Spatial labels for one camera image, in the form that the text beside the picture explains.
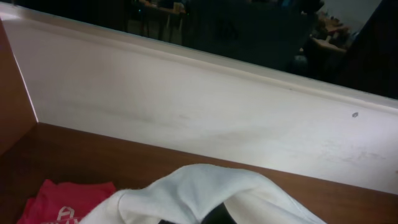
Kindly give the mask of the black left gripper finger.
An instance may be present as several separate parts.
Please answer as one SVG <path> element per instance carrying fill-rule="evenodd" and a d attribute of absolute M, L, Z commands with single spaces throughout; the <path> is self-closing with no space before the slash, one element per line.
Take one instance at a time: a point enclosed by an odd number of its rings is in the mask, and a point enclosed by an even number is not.
<path fill-rule="evenodd" d="M 204 217 L 197 218 L 183 211 L 170 212 L 158 224 L 237 224 L 224 203 L 210 210 Z"/>

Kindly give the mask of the white t-shirt with robot print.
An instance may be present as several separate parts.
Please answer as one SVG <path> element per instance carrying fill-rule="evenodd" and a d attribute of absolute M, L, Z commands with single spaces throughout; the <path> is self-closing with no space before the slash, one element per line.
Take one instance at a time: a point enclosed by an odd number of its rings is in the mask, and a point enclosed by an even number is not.
<path fill-rule="evenodd" d="M 211 164 L 183 166 L 144 189 L 119 190 L 82 223 L 158 223 L 170 212 L 197 218 L 224 203 L 237 223 L 322 223 L 261 174 Z"/>

